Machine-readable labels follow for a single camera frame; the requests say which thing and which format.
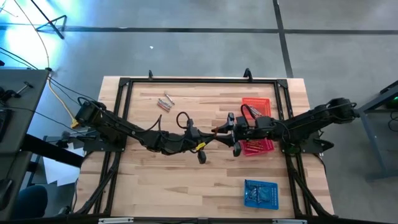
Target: concrete floor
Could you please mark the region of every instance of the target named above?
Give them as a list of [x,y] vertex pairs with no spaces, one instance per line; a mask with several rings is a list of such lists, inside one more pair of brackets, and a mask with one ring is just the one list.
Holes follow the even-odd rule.
[[[44,23],[30,1],[19,2],[33,23]],[[50,18],[66,14],[68,26],[277,28],[272,0],[36,2]],[[397,1],[279,0],[279,4],[286,29],[398,29]],[[12,1],[5,9],[19,17],[2,12],[0,22],[27,23]],[[66,32],[65,40],[54,33],[42,37],[55,78],[93,98],[98,96],[103,76],[147,75],[148,69],[160,76],[240,77],[249,67],[255,77],[286,77],[278,34]],[[397,80],[396,35],[287,34],[286,39],[293,75],[305,79],[312,107],[336,97],[349,98],[361,106]],[[0,41],[1,47],[37,67],[47,66],[44,50],[31,27],[1,30]],[[8,58],[0,59],[7,66],[21,66]],[[65,99],[76,112],[77,105]],[[70,123],[48,89],[37,111]],[[397,137],[387,128],[387,116],[373,119],[378,133],[385,136],[386,147],[393,146]],[[29,133],[53,136],[64,129],[34,116]],[[360,121],[331,125],[324,131],[323,138],[335,143],[324,158],[335,213],[344,218],[398,222],[398,179],[373,183],[364,179],[377,172],[379,166]],[[395,152],[389,153],[395,158]],[[73,186],[52,187],[49,192],[52,206],[46,215],[53,215],[70,203]]]

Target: white paper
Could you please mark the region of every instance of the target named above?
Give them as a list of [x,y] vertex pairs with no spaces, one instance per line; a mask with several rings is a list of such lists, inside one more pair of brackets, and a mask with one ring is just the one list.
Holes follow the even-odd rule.
[[[71,151],[79,156],[83,156],[83,148],[73,149],[73,143],[68,144],[68,151]],[[80,169],[74,166],[70,166],[61,162],[57,162],[53,159],[43,157],[44,169],[47,183],[57,181],[57,185],[65,185],[73,183],[77,180]]]

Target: wooden table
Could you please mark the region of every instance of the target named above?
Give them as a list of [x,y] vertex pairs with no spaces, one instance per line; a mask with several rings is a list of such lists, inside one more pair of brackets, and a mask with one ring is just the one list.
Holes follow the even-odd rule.
[[[120,77],[104,77],[99,94],[110,110],[114,107]],[[288,79],[294,115],[309,110],[303,79]],[[148,128],[160,114],[162,129],[183,133],[175,117],[186,111],[201,131],[222,125],[228,112],[240,115],[242,97],[262,97],[271,101],[272,116],[277,118],[272,85],[215,83],[135,83],[132,89],[128,121]],[[156,103],[167,90],[175,102],[169,113]],[[119,115],[124,108],[122,97]],[[281,92],[285,109],[284,95]],[[279,144],[275,151],[261,156],[233,157],[232,148],[213,141],[206,146],[206,164],[200,165],[190,152],[164,156],[143,148],[128,138],[119,166],[112,216],[131,217],[228,217],[228,218],[293,218],[292,199],[285,157]],[[90,197],[98,185],[103,152],[93,153],[82,165],[78,181],[76,210]],[[333,213],[328,183],[320,161],[303,154],[307,184],[324,208]],[[279,210],[249,208],[243,205],[245,179],[278,183]],[[298,189],[300,208],[304,212],[302,193]],[[105,190],[102,209],[106,204]]]

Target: desk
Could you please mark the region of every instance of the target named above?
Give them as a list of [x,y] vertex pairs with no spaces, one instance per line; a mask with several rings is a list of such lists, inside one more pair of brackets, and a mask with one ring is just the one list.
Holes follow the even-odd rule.
[[[42,95],[48,71],[46,70],[3,70],[0,69],[0,86],[4,90],[18,91],[24,86],[24,81],[29,82],[33,88],[24,90],[21,97],[11,98],[7,101],[9,106],[36,110]],[[33,117],[33,112],[27,110],[12,109],[13,115],[7,132],[0,142],[0,179],[4,179],[9,174],[9,178],[14,181],[10,202],[8,206],[0,211],[0,220],[7,220],[14,206],[14,200],[21,187],[31,152],[19,152],[24,136]]]
[[[99,100],[110,110],[114,107],[119,79],[104,77],[103,80]],[[288,79],[288,84],[294,115],[307,111],[309,103],[303,79]],[[175,102],[169,113],[156,105],[158,98],[165,98],[165,90]],[[125,94],[119,116],[124,108]],[[186,111],[195,126],[209,133],[211,128],[225,123],[228,112],[236,116],[240,114],[242,97],[269,98],[272,116],[277,117],[274,88],[270,85],[135,83],[127,120],[146,128],[162,114],[162,129],[182,134],[175,117],[180,111]],[[200,165],[196,155],[190,152],[164,156],[150,152],[135,139],[128,138],[119,165],[111,214],[115,217],[293,218],[285,157],[279,144],[275,142],[274,147],[274,152],[261,156],[233,157],[231,148],[213,141],[205,148],[206,164]],[[103,156],[103,152],[94,152],[83,163],[76,210],[97,187]],[[302,157],[309,189],[324,208],[333,213],[322,164],[313,155],[303,154]],[[279,210],[245,207],[245,179],[277,182]],[[107,192],[106,189],[102,208],[106,204]],[[298,196],[304,211],[301,190],[298,190]]]

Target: red plastic tray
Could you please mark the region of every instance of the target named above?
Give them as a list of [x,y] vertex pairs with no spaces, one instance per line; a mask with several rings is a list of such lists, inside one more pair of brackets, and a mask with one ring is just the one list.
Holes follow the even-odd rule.
[[[271,116],[271,104],[267,98],[242,98],[242,105],[243,104],[254,107],[264,116]],[[247,119],[252,119],[247,109],[244,109],[243,113]],[[239,143],[245,156],[255,156],[274,150],[274,143],[268,139],[252,141],[241,140]]]

